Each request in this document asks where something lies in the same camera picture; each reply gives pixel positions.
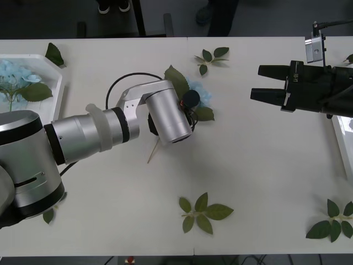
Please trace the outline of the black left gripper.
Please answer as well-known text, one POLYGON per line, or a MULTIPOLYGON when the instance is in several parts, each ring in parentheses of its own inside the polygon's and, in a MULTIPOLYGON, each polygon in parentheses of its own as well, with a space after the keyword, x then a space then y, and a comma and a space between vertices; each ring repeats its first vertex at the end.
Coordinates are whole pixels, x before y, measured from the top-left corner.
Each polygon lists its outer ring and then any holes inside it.
POLYGON ((155 136, 158 136, 159 135, 158 131, 156 129, 156 126, 154 124, 154 121, 153 121, 152 116, 151 116, 150 113, 148 113, 148 120, 147 121, 148 121, 148 127, 149 127, 150 132, 152 134, 154 134, 155 136))

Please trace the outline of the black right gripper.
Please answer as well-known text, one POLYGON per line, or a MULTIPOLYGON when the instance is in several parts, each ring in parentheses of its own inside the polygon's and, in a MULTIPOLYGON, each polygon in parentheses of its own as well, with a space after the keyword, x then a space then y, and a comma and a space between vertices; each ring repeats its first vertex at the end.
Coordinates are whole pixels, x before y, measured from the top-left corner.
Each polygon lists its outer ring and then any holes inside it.
POLYGON ((310 66, 302 61, 288 65, 260 65, 258 75, 286 81, 285 89, 252 88, 250 98, 281 106, 282 111, 306 110, 319 113, 323 100, 333 90, 334 71, 331 66, 310 66))

